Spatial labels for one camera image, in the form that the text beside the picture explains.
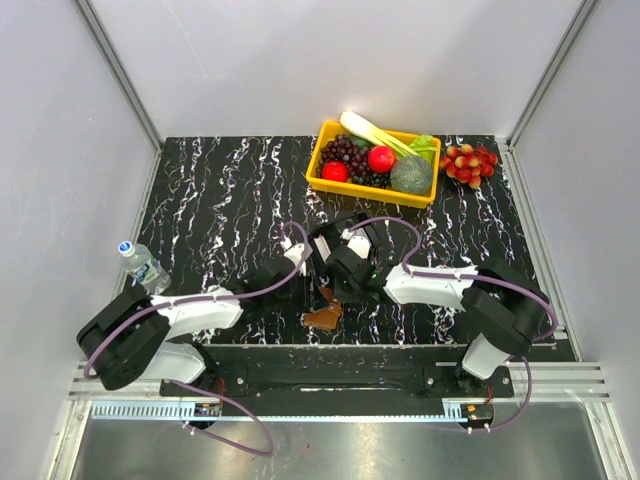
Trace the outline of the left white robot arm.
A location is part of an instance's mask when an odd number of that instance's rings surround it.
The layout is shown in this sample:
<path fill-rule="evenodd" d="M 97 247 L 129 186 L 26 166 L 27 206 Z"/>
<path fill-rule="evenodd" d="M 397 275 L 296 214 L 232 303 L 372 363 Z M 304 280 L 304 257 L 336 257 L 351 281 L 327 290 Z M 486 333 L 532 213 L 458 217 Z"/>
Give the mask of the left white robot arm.
<path fill-rule="evenodd" d="M 290 297 L 292 283 L 307 276 L 306 258 L 284 256 L 227 289 L 208 294 L 163 296 L 123 292 L 76 336 L 86 356 L 83 376 L 108 391 L 140 379 L 181 381 L 193 394 L 213 390 L 217 372 L 197 347 L 177 337 L 201 330 L 227 330 L 266 304 Z"/>

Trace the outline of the brown leather card holder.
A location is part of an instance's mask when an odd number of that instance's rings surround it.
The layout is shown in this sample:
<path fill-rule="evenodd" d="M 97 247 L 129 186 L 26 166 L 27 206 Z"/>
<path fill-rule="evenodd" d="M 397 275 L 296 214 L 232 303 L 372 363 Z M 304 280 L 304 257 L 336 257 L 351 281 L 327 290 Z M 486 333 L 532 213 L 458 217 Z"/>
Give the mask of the brown leather card holder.
<path fill-rule="evenodd" d="M 333 331 L 342 318 L 342 304 L 334 297 L 333 289 L 320 287 L 319 290 L 323 299 L 327 301 L 327 306 L 314 312 L 305 313 L 302 317 L 303 325 L 321 331 Z"/>

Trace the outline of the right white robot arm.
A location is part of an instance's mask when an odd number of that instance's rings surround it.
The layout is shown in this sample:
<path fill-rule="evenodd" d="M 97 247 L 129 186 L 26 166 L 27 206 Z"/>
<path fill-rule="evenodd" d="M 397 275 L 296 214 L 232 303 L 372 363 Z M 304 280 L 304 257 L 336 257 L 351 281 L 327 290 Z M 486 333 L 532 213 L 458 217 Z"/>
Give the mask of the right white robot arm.
<path fill-rule="evenodd" d="M 480 394 L 499 366 L 526 357 L 534 342 L 553 335 L 558 325 L 548 298 L 504 262 L 465 268 L 418 267 L 405 261 L 373 265 L 348 246 L 320 258 L 334 296 L 343 303 L 429 304 L 470 318 L 477 335 L 454 373 L 457 388 L 469 396 Z"/>

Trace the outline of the black card box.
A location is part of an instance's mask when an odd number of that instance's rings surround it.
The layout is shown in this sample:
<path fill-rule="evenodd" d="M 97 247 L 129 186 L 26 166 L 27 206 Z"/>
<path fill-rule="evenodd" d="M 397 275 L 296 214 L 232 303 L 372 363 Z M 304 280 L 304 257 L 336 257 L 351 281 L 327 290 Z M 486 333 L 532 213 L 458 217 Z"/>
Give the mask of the black card box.
<path fill-rule="evenodd" d="M 308 235 L 308 243 L 311 246 L 311 260 L 315 269 L 320 273 L 327 271 L 327 260 L 330 254 L 340 246 L 347 246 L 348 240 L 342 237 L 343 231 L 369 220 L 370 216 L 365 211 L 358 211 L 349 215 L 342 215 L 335 220 L 317 226 Z M 364 237 L 370 245 L 367 258 L 371 260 L 376 250 L 386 241 L 382 229 L 373 223 L 361 226 L 353 234 Z"/>

